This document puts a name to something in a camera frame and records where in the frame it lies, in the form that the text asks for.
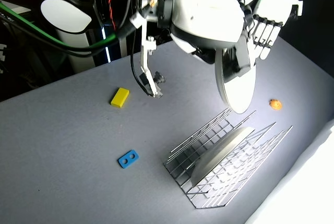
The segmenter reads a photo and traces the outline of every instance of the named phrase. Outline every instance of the metal wire rack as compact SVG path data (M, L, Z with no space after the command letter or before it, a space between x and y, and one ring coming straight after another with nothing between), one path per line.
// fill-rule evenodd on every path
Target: metal wire rack
M252 133L202 181L192 186L191 174L201 155L226 133L244 124L255 112L233 126L227 119L231 110L226 109L169 153L164 165L196 208L226 206L292 128L266 141L262 140L263 136L276 123Z

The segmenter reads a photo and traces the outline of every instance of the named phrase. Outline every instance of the table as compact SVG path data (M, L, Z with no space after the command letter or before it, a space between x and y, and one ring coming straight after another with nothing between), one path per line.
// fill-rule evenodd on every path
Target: table
M247 125L294 128L227 207L196 210L163 161L226 108L214 66L173 42L149 65L167 79L160 99L141 91L126 57L0 103L1 223L244 223L334 112L334 79L278 39L258 62L252 105L233 117L257 110ZM118 87L130 90L122 109L109 104ZM122 169L131 149L140 158Z

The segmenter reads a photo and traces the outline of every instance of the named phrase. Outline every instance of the yellow block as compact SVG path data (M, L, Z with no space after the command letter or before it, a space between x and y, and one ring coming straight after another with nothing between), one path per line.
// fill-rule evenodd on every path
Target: yellow block
M114 96L113 100L110 102L110 104L113 105L114 107L121 108L129 94L130 94L129 90L120 87L116 95Z

